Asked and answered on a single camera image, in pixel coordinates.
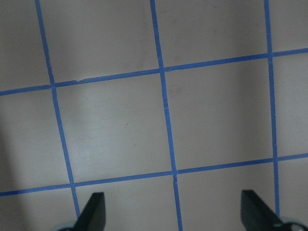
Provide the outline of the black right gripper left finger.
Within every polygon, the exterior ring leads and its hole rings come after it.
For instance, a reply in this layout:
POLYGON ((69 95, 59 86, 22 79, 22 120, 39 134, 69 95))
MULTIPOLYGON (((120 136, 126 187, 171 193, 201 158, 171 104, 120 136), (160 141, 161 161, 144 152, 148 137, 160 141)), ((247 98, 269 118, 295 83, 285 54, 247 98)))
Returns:
POLYGON ((75 231, 103 231, 106 224, 103 192, 93 193, 74 224, 75 231))

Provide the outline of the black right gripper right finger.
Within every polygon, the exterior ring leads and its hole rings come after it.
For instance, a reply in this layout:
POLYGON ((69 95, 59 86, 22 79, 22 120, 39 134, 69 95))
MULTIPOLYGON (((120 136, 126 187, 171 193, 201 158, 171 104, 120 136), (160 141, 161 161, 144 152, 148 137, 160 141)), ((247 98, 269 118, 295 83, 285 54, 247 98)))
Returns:
POLYGON ((241 192, 241 222, 247 231, 283 231, 283 222, 253 190, 241 192))

